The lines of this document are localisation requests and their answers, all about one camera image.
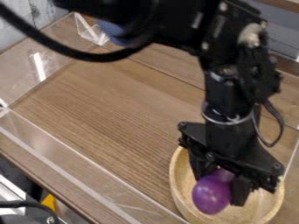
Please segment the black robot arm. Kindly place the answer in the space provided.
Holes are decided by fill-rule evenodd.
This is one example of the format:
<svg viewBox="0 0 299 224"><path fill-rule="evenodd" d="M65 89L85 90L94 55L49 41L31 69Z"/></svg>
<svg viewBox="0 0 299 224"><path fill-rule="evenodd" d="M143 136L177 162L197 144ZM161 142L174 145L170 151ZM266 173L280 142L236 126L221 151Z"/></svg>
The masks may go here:
<svg viewBox="0 0 299 224"><path fill-rule="evenodd" d="M54 0L58 7L99 21L102 31L127 50L161 44L201 62L206 99L203 122L181 122L181 146L201 182L229 170L230 203L244 206L257 189L274 192L285 167L270 154L276 143L260 130L261 112L282 75L268 50L268 22L244 0Z"/></svg>

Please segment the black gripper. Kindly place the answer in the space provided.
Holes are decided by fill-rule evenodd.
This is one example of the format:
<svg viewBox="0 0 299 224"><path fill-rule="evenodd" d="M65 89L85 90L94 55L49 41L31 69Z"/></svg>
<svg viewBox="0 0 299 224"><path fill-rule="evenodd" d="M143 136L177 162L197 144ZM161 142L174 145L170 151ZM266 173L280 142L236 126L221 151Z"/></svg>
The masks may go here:
<svg viewBox="0 0 299 224"><path fill-rule="evenodd" d="M218 167L236 175L232 205L244 207L252 191L277 191L285 166L262 142L261 109L256 108L236 121L225 116L206 117L205 122L182 121L179 145L189 151L194 178L213 174Z"/></svg>

